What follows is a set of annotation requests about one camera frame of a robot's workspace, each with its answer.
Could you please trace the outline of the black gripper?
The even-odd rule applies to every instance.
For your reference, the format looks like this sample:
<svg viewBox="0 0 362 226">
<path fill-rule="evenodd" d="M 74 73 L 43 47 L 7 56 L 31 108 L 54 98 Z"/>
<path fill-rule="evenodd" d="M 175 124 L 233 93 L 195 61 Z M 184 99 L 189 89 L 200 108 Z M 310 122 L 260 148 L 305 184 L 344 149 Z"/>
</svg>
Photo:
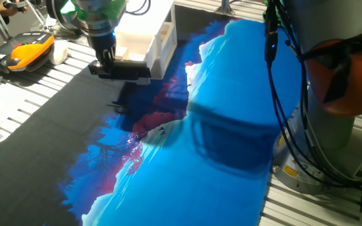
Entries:
<svg viewBox="0 0 362 226">
<path fill-rule="evenodd" d="M 102 76 L 106 72 L 111 75 L 114 68 L 116 35 L 113 31 L 99 36 L 88 36 L 91 48 L 95 50 L 99 63 L 96 64 L 96 73 Z"/>
</svg>

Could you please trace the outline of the person's hand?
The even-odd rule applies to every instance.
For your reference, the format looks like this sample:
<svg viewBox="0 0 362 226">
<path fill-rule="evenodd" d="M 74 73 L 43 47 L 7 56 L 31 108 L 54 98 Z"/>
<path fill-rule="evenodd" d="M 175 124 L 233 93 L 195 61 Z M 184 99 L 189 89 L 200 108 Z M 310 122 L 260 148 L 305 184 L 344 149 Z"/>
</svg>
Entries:
<svg viewBox="0 0 362 226">
<path fill-rule="evenodd" d="M 15 14 L 17 14 L 19 11 L 17 8 L 5 8 L 4 7 L 4 1 L 0 3 L 0 14 L 2 17 L 10 17 L 10 16 L 14 16 Z"/>
</svg>

